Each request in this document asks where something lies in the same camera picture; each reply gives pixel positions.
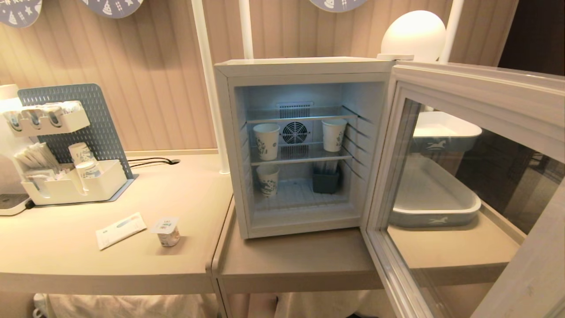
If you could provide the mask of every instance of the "black cable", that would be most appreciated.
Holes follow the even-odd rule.
[[[128,161],[144,161],[144,160],[151,160],[151,159],[167,160],[167,162],[168,162],[170,165],[174,165],[174,164],[172,163],[172,160],[167,159],[167,158],[161,158],[161,157],[151,157],[151,158],[141,158],[141,159],[130,159],[130,160],[128,160]]]
[[[148,165],[148,164],[169,164],[169,165],[172,165],[168,161],[149,161],[149,162],[143,162],[142,164],[137,164],[137,165],[133,165],[133,166],[129,166],[129,167],[133,168],[133,167]]]
[[[170,160],[170,159],[161,158],[161,157],[151,157],[151,158],[141,158],[141,159],[130,159],[130,160],[128,160],[128,162],[129,162],[129,161],[144,161],[144,160],[152,160],[152,159],[163,159],[163,160],[166,160],[166,161],[149,161],[149,162],[143,162],[143,163],[141,163],[141,164],[136,164],[136,165],[129,166],[129,167],[130,167],[130,168],[133,168],[133,167],[142,166],[142,165],[148,165],[148,164],[168,164],[168,165],[175,165],[175,164],[178,164],[178,163],[180,162],[180,159],[173,159],[173,160]]]

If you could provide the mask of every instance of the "gray pegboard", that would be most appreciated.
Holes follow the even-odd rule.
[[[134,178],[100,86],[79,84],[26,88],[18,91],[18,96],[24,106],[48,102],[80,101],[90,121],[90,126],[67,134],[38,136],[39,141],[47,143],[49,149],[62,164],[72,162],[68,150],[70,145],[85,142],[97,160],[118,159],[126,178]]]

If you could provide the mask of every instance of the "tray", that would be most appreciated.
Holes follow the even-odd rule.
[[[479,197],[433,160],[406,160],[390,223],[404,227],[468,224],[481,207]]]
[[[31,125],[31,121],[28,118],[20,119],[21,131],[14,130],[8,122],[6,122],[6,125],[10,127],[12,134],[14,134],[14,136],[16,137],[66,134],[68,132],[74,132],[90,125],[90,121],[88,120],[84,109],[61,115],[59,119],[61,124],[60,127],[53,126],[47,116],[39,117],[41,124],[41,128],[39,129],[33,127]]]
[[[21,185],[37,205],[67,204],[80,202],[106,201],[110,199],[127,181],[119,160],[98,161],[102,174],[96,178],[83,179],[84,191],[76,169],[63,179],[46,181],[48,195],[42,195],[32,182]]]
[[[483,130],[443,111],[423,111],[418,115],[410,152],[465,152]]]

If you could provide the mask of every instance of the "white lamp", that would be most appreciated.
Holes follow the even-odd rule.
[[[429,11],[412,11],[396,19],[386,30],[377,59],[434,62],[445,45],[443,21]]]
[[[4,111],[21,107],[18,86],[0,85],[0,216],[20,213],[29,200],[20,184],[21,171],[16,168],[13,156],[32,142],[27,137],[15,137],[2,116]]]

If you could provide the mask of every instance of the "decorative plate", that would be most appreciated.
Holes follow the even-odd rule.
[[[329,12],[345,12],[356,9],[367,0],[310,0],[316,7]]]
[[[124,18],[134,13],[143,0],[82,0],[92,11],[107,18]]]
[[[41,0],[0,0],[0,22],[14,28],[32,25],[41,12]]]

